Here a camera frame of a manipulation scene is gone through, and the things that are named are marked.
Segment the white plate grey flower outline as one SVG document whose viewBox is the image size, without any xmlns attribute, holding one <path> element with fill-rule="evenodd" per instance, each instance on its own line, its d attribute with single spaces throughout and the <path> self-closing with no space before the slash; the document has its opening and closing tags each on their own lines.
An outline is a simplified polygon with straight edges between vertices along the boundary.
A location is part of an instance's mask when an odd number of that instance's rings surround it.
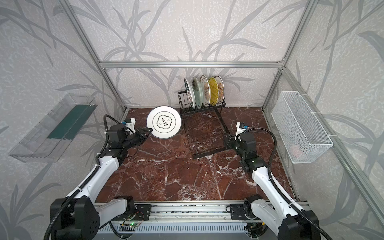
<svg viewBox="0 0 384 240">
<path fill-rule="evenodd" d="M 152 129 L 152 135 L 158 139 L 170 139 L 181 129 L 182 119 L 177 110 L 169 106 L 153 109 L 147 116 L 147 128 Z"/>
</svg>

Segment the mint green flower plate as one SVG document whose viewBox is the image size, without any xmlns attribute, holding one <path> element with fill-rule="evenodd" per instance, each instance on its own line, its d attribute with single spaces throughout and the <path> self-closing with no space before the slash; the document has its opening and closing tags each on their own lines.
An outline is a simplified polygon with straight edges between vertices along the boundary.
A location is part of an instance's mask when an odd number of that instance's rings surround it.
<svg viewBox="0 0 384 240">
<path fill-rule="evenodd" d="M 195 96 L 195 104 L 197 109 L 201 109 L 203 105 L 203 95 L 200 81 L 194 77 L 192 81 L 193 91 Z"/>
</svg>

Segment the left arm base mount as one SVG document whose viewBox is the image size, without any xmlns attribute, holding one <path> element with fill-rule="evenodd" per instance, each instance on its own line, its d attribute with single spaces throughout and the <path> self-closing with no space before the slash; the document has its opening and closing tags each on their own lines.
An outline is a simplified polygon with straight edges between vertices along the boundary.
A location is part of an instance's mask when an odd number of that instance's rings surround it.
<svg viewBox="0 0 384 240">
<path fill-rule="evenodd" d="M 150 219 L 151 204 L 138 204 L 135 210 L 127 211 L 116 218 L 114 221 L 148 221 Z"/>
</svg>

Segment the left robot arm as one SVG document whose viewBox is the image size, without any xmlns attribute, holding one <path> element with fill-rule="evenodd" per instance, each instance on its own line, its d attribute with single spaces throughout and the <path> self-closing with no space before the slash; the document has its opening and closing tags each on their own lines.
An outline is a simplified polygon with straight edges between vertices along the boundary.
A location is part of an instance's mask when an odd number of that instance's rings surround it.
<svg viewBox="0 0 384 240">
<path fill-rule="evenodd" d="M 134 122 L 116 122 L 109 127 L 104 115 L 106 140 L 96 156 L 96 165 L 86 178 L 65 198 L 50 206 L 51 222 L 45 240 L 92 240 L 99 229 L 122 214 L 135 215 L 137 208 L 131 196 L 118 197 L 96 207 L 96 198 L 128 156 L 130 148 L 142 145 L 151 128 L 133 130 Z"/>
</svg>

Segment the yellow green woven plate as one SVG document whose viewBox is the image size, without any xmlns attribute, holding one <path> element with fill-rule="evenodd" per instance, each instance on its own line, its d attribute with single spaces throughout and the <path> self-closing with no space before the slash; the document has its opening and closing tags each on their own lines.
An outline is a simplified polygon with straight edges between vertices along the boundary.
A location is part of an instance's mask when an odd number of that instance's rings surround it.
<svg viewBox="0 0 384 240">
<path fill-rule="evenodd" d="M 215 78 L 209 79 L 209 86 L 211 90 L 210 105 L 215 106 L 219 99 L 219 86 Z"/>
</svg>

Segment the large white orange sunburst plate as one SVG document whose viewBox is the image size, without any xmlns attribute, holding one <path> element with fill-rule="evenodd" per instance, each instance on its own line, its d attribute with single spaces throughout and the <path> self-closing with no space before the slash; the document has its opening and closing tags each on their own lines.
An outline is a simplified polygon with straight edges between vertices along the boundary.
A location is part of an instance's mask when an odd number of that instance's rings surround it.
<svg viewBox="0 0 384 240">
<path fill-rule="evenodd" d="M 208 108 L 210 106 L 210 100 L 211 100 L 211 88 L 209 85 L 208 78 L 205 75 L 201 75 L 200 83 L 202 87 L 202 101 L 204 108 Z"/>
</svg>

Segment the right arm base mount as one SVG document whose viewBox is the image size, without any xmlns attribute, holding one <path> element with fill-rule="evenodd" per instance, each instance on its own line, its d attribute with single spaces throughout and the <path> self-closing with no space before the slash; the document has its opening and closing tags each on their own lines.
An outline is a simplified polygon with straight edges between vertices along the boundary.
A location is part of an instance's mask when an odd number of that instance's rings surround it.
<svg viewBox="0 0 384 240">
<path fill-rule="evenodd" d="M 230 214 L 233 221 L 255 220 L 255 216 L 246 213 L 246 204 L 230 204 L 226 206 L 226 211 Z"/>
</svg>

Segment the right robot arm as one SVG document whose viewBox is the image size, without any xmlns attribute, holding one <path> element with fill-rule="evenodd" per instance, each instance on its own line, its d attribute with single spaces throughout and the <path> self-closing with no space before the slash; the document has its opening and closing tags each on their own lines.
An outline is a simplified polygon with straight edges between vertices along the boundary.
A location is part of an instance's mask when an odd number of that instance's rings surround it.
<svg viewBox="0 0 384 240">
<path fill-rule="evenodd" d="M 299 205 L 273 176 L 272 162 L 277 147 L 273 147 L 268 162 L 257 154 L 255 131 L 268 133 L 277 143 L 275 135 L 268 129 L 250 128 L 241 122 L 237 123 L 236 134 L 227 135 L 224 141 L 226 149 L 234 150 L 240 156 L 242 169 L 251 175 L 269 200 L 266 202 L 260 196 L 245 199 L 247 218 L 263 221 L 279 240 L 330 240 L 331 236 L 320 227 L 316 214 Z"/>
</svg>

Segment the small white orange sunburst plate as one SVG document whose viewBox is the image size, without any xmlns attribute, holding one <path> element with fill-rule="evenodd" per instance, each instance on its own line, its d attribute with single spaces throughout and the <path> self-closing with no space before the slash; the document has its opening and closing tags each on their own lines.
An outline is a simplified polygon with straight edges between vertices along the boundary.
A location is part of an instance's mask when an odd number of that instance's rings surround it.
<svg viewBox="0 0 384 240">
<path fill-rule="evenodd" d="M 219 90 L 217 105 L 221 105 L 224 101 L 224 98 L 225 98 L 225 86 L 224 86 L 224 82 L 220 76 L 215 76 L 215 79 L 217 81 L 218 90 Z"/>
</svg>

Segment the white plate green lettered rim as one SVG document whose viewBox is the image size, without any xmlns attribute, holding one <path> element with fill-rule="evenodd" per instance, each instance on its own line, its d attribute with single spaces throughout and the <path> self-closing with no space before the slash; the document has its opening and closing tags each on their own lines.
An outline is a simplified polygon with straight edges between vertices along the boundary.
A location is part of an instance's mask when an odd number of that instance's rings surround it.
<svg viewBox="0 0 384 240">
<path fill-rule="evenodd" d="M 186 88 L 190 108 L 192 111 L 194 111 L 196 107 L 196 103 L 195 103 L 195 96 L 193 93 L 192 85 L 186 78 L 184 78 L 184 82 L 185 82 L 185 88 Z"/>
</svg>

